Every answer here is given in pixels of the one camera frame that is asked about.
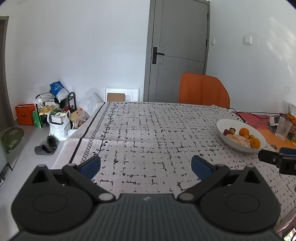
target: cardboard box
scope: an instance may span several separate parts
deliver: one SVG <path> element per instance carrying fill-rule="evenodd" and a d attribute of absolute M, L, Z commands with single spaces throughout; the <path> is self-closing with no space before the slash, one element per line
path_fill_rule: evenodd
<path fill-rule="evenodd" d="M 107 101 L 108 102 L 124 102 L 125 101 L 125 94 L 108 93 L 107 94 Z"/>
<path fill-rule="evenodd" d="M 17 120 L 20 125 L 34 125 L 32 112 L 35 110 L 34 104 L 19 104 L 15 107 Z"/>

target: orange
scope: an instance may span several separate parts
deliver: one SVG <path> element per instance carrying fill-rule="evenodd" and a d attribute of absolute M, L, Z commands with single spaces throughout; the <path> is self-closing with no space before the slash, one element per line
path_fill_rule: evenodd
<path fill-rule="evenodd" d="M 250 141 L 250 144 L 251 144 L 251 148 L 254 148 L 254 149 L 258 149 L 260 148 L 261 146 L 261 143 L 259 141 L 258 138 L 253 138 L 251 141 Z"/>
<path fill-rule="evenodd" d="M 242 136 L 242 137 L 245 136 L 245 135 L 249 136 L 250 132 L 249 132 L 249 130 L 247 128 L 241 128 L 239 130 L 239 135 Z"/>

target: blue gripper pad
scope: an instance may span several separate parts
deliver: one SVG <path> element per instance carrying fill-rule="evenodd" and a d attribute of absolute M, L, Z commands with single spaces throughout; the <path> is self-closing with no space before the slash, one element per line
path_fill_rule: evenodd
<path fill-rule="evenodd" d="M 97 155 L 94 155 L 90 159 L 78 165 L 76 170 L 91 180 L 99 172 L 100 168 L 101 158 Z"/>
<path fill-rule="evenodd" d="M 204 180 L 212 175 L 215 167 L 201 157 L 193 156 L 191 159 L 191 169 L 200 180 Z"/>
<path fill-rule="evenodd" d="M 296 155 L 296 149 L 287 148 L 287 147 L 282 147 L 282 148 L 279 150 L 279 153 L 287 154 L 287 155 Z"/>

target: doorway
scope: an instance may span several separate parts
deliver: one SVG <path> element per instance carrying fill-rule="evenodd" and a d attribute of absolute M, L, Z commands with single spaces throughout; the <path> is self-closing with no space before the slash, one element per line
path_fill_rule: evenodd
<path fill-rule="evenodd" d="M 15 126 L 8 98 L 5 75 L 5 40 L 8 16 L 0 17 L 0 133 L 7 127 Z"/>
<path fill-rule="evenodd" d="M 209 1 L 151 0 L 144 101 L 178 102 L 182 74 L 205 74 L 209 34 Z"/>

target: black cable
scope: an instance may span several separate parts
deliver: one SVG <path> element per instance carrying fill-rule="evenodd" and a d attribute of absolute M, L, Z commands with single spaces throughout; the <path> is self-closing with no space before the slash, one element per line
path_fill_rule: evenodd
<path fill-rule="evenodd" d="M 228 109 L 232 109 L 232 110 L 234 110 L 234 111 L 236 112 L 236 114 L 237 114 L 237 115 L 242 119 L 242 121 L 245 122 L 245 123 L 247 123 L 246 120 L 245 120 L 244 118 L 242 118 L 241 115 L 240 115 L 239 113 L 249 113 L 249 114 L 254 115 L 254 116 L 256 116 L 257 118 L 260 118 L 260 119 L 263 119 L 263 120 L 267 120 L 267 119 L 269 119 L 269 118 L 271 118 L 271 117 L 277 117 L 277 116 L 281 116 L 281 115 L 284 115 L 285 117 L 287 117 L 287 115 L 289 115 L 289 116 L 293 117 L 293 120 L 295 119 L 294 116 L 292 116 L 292 115 L 290 115 L 290 114 L 270 113 L 270 112 L 248 112 L 248 111 L 237 111 L 237 110 L 235 110 L 234 108 L 228 108 Z M 257 115 L 255 115 L 255 114 L 253 114 L 253 113 L 276 114 L 276 115 L 274 115 L 274 116 L 269 116 L 269 117 L 267 117 L 267 118 L 264 118 L 264 117 L 261 117 L 261 116 L 257 116 Z"/>
<path fill-rule="evenodd" d="M 241 115 L 235 109 L 233 109 L 233 108 L 228 108 L 228 109 L 229 110 L 230 109 L 234 110 L 236 112 L 236 114 L 242 119 L 242 121 L 245 122 L 245 123 L 247 123 L 246 120 L 243 117 L 241 117 Z"/>

